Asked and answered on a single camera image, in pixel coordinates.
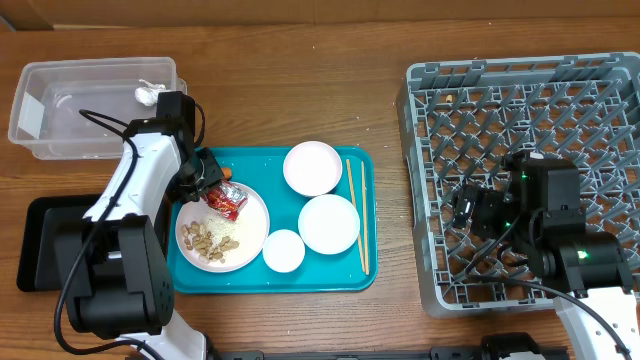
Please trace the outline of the red snack wrapper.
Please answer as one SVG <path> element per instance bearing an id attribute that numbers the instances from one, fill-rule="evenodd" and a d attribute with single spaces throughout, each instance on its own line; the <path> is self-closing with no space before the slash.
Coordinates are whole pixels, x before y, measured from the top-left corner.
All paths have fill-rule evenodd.
<path id="1" fill-rule="evenodd" d="M 236 221 L 248 201 L 248 193 L 238 185 L 222 180 L 202 198 L 220 216 L 230 221 Z"/>

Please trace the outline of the white tissue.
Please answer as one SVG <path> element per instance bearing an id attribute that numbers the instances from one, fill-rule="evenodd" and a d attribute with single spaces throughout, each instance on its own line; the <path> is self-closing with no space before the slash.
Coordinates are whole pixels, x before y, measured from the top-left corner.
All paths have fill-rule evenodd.
<path id="1" fill-rule="evenodd" d="M 146 107 L 156 105 L 159 94 L 167 90 L 164 84 L 154 84 L 144 79 L 140 79 L 142 85 L 135 89 L 135 99 Z"/>

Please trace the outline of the white paper cup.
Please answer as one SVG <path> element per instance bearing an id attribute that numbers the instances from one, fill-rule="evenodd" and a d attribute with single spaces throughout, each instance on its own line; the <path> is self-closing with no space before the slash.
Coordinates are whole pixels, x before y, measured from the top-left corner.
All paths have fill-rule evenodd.
<path id="1" fill-rule="evenodd" d="M 271 233 L 262 249 L 266 265 L 278 273 L 295 271 L 303 262 L 305 253 L 306 247 L 301 237 L 288 229 Z"/>

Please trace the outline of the pale green bowl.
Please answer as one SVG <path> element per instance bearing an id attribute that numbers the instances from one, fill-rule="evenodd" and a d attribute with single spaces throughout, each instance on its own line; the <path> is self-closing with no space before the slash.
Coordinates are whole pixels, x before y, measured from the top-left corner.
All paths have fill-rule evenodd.
<path id="1" fill-rule="evenodd" d="M 312 198 L 302 208 L 298 232 L 303 242 L 314 252 L 337 255 L 356 242 L 355 212 L 351 202 L 335 195 Z"/>

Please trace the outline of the wooden chopstick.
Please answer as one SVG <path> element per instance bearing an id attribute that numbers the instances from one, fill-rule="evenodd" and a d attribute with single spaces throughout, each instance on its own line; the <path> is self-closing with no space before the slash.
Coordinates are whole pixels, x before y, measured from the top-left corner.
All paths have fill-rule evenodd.
<path id="1" fill-rule="evenodd" d="M 369 236 L 368 236 L 368 202 L 367 202 L 367 182 L 366 168 L 364 162 L 361 162 L 361 185 L 362 185 L 362 220 L 363 220 L 363 250 L 364 250 L 364 272 L 365 275 L 370 274 L 370 257 L 369 257 Z"/>
<path id="2" fill-rule="evenodd" d="M 354 221 L 355 221 L 355 227 L 356 227 L 356 244 L 357 244 L 358 253 L 359 253 L 359 260 L 360 260 L 361 270 L 362 270 L 362 272 L 364 274 L 366 274 L 363 242 L 362 242 L 362 238 L 361 238 L 361 234 L 360 234 L 360 216 L 359 216 L 359 213 L 358 213 L 357 203 L 356 203 L 353 170 L 352 170 L 352 166 L 351 166 L 351 161 L 348 158 L 346 159 L 346 170 L 347 170 L 347 179 L 348 179 L 348 184 L 349 184 L 351 205 L 352 205 L 353 210 L 355 212 L 355 220 Z"/>

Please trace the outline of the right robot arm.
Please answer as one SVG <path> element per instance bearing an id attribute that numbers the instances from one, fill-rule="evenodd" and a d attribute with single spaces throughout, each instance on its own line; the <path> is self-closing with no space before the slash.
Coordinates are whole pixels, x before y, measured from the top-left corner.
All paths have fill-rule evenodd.
<path id="1" fill-rule="evenodd" d="M 451 225 L 525 256 L 526 285 L 553 298 L 579 359 L 636 359 L 637 304 L 618 239 L 587 228 L 579 170 L 530 151 L 503 158 L 503 191 L 465 184 L 454 193 Z"/>

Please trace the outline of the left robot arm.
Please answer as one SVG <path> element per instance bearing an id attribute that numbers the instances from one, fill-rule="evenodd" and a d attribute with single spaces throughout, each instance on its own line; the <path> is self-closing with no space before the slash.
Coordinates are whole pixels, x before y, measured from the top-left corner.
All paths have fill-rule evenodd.
<path id="1" fill-rule="evenodd" d="M 174 308 L 174 286 L 154 224 L 164 199 L 196 202 L 223 180 L 203 148 L 202 107 L 162 92 L 152 118 L 80 115 L 119 136 L 121 160 L 103 194 L 53 238 L 61 291 L 53 330 L 73 355 L 132 347 L 148 359 L 217 359 L 210 338 Z"/>

